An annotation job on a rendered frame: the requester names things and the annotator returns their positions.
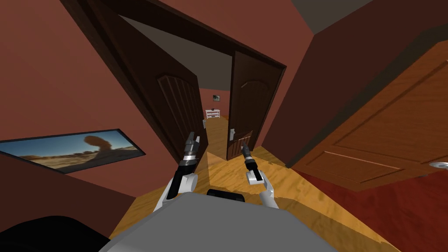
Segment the orange wooden door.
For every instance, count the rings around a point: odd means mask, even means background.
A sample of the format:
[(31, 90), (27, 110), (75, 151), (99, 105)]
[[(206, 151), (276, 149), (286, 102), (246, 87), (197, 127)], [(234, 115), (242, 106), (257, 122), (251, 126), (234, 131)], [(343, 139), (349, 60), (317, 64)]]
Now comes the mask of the orange wooden door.
[(352, 191), (448, 162), (448, 40), (436, 43), (293, 169)]

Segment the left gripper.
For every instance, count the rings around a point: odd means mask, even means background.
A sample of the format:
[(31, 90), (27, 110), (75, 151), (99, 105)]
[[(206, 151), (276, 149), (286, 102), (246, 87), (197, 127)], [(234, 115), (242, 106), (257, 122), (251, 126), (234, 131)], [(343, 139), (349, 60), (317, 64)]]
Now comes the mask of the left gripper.
[(194, 140), (194, 132), (190, 132), (185, 143), (183, 160), (195, 160), (200, 145), (200, 136)]

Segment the framed desert landscape picture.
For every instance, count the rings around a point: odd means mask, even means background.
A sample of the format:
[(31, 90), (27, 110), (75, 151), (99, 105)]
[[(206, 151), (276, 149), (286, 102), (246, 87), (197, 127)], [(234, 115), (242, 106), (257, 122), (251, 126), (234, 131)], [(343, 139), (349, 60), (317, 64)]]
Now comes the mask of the framed desert landscape picture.
[(145, 156), (120, 129), (0, 140), (0, 154), (60, 174)]

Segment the dark brown door leaf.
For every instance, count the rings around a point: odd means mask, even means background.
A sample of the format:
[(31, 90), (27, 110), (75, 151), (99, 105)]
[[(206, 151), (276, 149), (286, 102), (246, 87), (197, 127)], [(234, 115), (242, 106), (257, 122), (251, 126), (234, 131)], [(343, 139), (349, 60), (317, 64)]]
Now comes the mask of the dark brown door leaf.
[(123, 61), (178, 155), (183, 155), (190, 132), (200, 137), (196, 158), (205, 154), (208, 140), (197, 76), (132, 24), (114, 15), (114, 42)]
[(242, 154), (242, 142), (253, 150), (273, 101), (284, 68), (268, 64), (236, 51), (232, 58), (229, 130), (234, 140), (227, 142), (230, 160)]

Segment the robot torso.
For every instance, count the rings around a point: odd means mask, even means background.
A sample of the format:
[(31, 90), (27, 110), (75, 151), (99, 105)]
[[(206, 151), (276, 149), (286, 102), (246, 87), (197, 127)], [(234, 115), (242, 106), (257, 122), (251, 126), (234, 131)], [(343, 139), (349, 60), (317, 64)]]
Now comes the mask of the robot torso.
[(99, 252), (337, 252), (291, 213), (187, 192)]

